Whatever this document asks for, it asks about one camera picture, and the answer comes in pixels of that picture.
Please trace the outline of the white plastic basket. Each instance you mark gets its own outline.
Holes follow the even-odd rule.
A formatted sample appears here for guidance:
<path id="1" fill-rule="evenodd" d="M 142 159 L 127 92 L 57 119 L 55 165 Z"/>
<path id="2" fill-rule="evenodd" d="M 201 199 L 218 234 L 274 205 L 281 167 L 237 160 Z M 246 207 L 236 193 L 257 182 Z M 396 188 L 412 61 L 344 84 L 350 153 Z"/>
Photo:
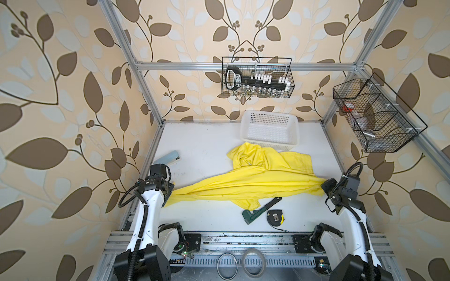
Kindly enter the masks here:
<path id="1" fill-rule="evenodd" d="M 246 111 L 240 137 L 245 142 L 281 151 L 290 151 L 300 143 L 297 118 L 279 112 Z"/>

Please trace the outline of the yellow trousers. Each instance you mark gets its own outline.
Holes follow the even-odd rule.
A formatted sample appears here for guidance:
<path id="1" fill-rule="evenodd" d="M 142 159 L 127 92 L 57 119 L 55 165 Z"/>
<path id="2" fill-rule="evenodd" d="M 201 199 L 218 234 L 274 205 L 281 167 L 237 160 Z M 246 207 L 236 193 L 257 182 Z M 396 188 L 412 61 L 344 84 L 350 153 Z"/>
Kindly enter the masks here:
<path id="1" fill-rule="evenodd" d="M 245 210 L 260 208 L 260 200 L 298 194 L 323 196 L 325 179 L 315 176 L 312 158 L 298 152 L 277 152 L 246 142 L 227 157 L 233 170 L 173 191 L 167 205 L 183 201 L 231 201 Z"/>

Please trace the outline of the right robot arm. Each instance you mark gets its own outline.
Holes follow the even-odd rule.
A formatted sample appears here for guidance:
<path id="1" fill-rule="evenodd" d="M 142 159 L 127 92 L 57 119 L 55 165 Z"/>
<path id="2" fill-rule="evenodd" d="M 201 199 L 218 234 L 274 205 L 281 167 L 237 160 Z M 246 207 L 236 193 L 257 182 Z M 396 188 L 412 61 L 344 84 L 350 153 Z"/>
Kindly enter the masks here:
<path id="1" fill-rule="evenodd" d="M 365 207 L 357 199 L 359 183 L 358 177 L 344 174 L 340 181 L 329 179 L 321 185 L 343 231 L 318 224 L 309 239 L 311 248 L 327 255 L 331 281 L 392 281 L 371 244 Z"/>

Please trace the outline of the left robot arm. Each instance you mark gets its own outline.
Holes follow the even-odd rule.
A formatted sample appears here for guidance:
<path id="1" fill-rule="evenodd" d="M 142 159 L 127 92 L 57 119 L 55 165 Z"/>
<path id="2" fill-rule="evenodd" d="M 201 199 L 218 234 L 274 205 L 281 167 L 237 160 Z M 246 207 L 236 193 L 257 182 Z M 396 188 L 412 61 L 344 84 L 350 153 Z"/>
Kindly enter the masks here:
<path id="1" fill-rule="evenodd" d="M 169 281 L 169 259 L 177 246 L 184 246 L 182 226 L 176 222 L 161 225 L 162 208 L 172 194 L 170 168 L 152 165 L 150 175 L 139 179 L 118 202 L 120 208 L 138 202 L 136 225 L 127 249 L 116 256 L 114 274 L 119 281 Z"/>

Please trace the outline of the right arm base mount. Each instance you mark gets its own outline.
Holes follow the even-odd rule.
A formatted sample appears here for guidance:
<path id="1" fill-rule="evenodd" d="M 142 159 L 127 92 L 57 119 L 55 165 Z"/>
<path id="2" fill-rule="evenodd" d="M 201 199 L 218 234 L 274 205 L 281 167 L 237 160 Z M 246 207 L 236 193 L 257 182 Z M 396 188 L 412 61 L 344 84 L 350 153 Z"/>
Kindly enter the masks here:
<path id="1" fill-rule="evenodd" d="M 325 250 L 312 239 L 310 234 L 297 234 L 292 236 L 295 252 L 297 254 L 324 254 Z"/>

